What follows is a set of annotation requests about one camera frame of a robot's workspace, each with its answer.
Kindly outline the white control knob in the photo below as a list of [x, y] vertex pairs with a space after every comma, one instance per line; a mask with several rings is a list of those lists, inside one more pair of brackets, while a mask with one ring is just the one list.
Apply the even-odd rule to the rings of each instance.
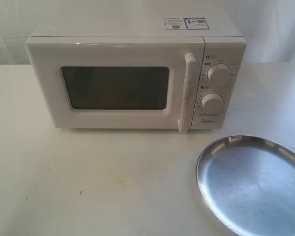
[[210, 93], [203, 97], [202, 106], [205, 111], [214, 113], [222, 110], [224, 103], [221, 95]]
[[207, 77], [212, 86], [222, 86], [232, 79], [232, 74], [227, 65], [219, 63], [208, 70]]

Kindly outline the upper white control knob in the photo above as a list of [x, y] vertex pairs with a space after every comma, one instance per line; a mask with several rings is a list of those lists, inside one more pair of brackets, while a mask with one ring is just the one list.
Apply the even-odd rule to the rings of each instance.
[[227, 65], [219, 63], [208, 70], [207, 77], [212, 86], [222, 86], [232, 79], [232, 74]]

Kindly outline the white microwave oven body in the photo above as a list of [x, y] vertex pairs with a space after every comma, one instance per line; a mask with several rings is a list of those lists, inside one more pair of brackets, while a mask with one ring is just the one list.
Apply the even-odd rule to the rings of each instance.
[[[166, 19], [158, 16], [143, 17], [129, 14], [116, 16], [105, 16], [103, 13], [91, 16], [82, 14], [79, 17], [56, 15], [43, 23], [31, 37], [202, 37], [205, 41], [205, 50], [190, 129], [214, 129], [223, 125], [246, 46], [241, 36], [233, 35], [231, 26], [216, 30], [189, 31], [184, 18]], [[232, 79], [222, 86], [212, 86], [207, 72], [219, 63], [229, 67]], [[217, 93], [223, 99], [224, 106], [219, 112], [207, 112], [203, 109], [202, 99], [210, 93]]]

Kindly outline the lower white control knob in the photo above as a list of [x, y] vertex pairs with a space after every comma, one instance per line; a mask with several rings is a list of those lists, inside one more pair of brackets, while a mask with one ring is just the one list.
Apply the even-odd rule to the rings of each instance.
[[205, 111], [214, 113], [222, 110], [224, 103], [221, 95], [210, 93], [203, 97], [202, 106]]

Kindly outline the round stainless steel plate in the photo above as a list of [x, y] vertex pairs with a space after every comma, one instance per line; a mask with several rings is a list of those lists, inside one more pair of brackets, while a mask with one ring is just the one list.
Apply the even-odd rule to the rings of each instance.
[[255, 136], [228, 136], [200, 154], [206, 207], [238, 236], [295, 236], [295, 152]]

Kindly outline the white microwave door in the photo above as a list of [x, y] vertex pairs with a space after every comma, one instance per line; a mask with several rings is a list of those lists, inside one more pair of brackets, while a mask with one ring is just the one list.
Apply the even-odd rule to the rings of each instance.
[[25, 44], [54, 126], [192, 126], [202, 37], [31, 37]]

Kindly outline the white backdrop curtain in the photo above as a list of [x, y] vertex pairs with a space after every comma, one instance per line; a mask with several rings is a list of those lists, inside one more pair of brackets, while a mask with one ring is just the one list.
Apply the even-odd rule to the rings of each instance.
[[[56, 0], [0, 0], [0, 64], [28, 64], [25, 42]], [[245, 62], [295, 67], [295, 0], [220, 0], [247, 43]]]

